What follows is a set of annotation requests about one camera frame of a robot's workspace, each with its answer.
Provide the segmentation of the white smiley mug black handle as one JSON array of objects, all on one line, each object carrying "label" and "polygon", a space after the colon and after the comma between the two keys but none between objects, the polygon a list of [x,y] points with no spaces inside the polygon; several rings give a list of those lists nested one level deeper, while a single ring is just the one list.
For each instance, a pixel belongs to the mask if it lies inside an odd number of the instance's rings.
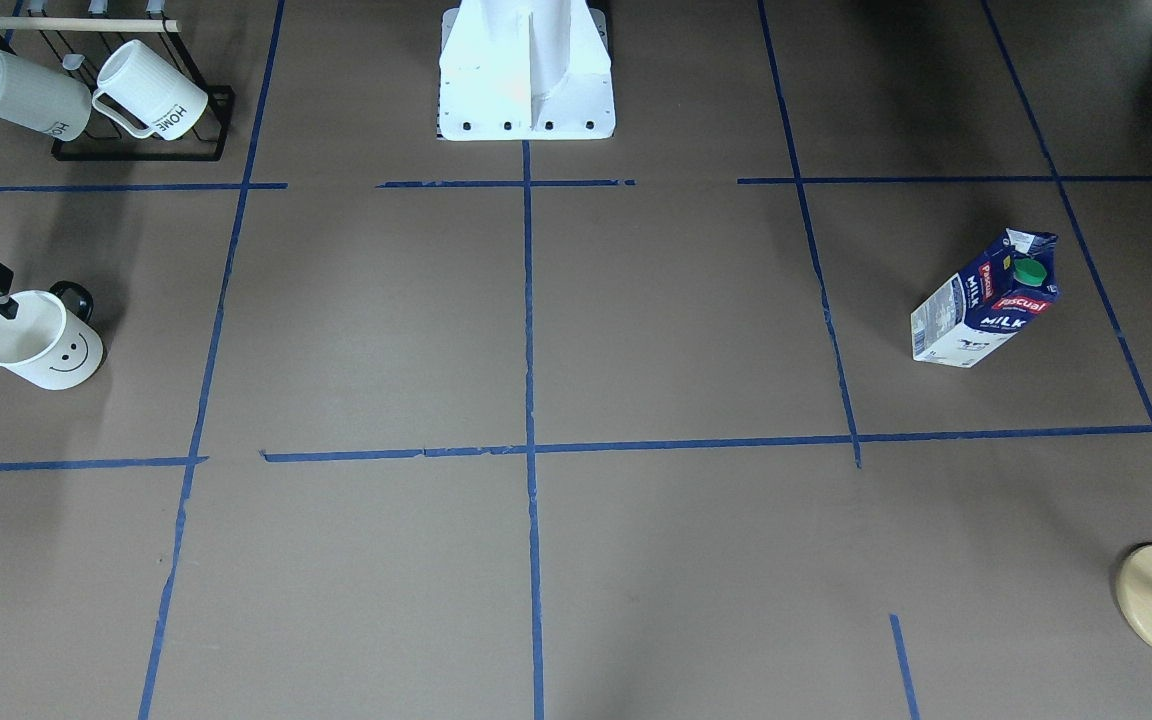
[{"label": "white smiley mug black handle", "polygon": [[93,297],[86,287],[59,281],[9,300],[15,316],[0,314],[0,367],[52,391],[86,382],[100,369],[105,346],[90,325]]}]

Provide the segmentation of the blue white milk carton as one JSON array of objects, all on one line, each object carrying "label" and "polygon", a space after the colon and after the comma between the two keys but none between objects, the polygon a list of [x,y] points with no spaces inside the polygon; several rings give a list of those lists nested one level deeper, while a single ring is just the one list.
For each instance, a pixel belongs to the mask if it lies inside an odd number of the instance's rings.
[{"label": "blue white milk carton", "polygon": [[973,367],[1046,313],[1061,295],[1058,243],[1058,234],[1005,229],[914,310],[914,361]]}]

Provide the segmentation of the white ribbed mug near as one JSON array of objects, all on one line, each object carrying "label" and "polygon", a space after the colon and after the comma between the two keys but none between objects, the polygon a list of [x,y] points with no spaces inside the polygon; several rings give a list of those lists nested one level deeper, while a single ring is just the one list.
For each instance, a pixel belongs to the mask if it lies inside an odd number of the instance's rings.
[{"label": "white ribbed mug near", "polygon": [[91,105],[136,138],[177,141],[209,104],[204,88],[183,76],[145,41],[126,41],[106,60]]}]

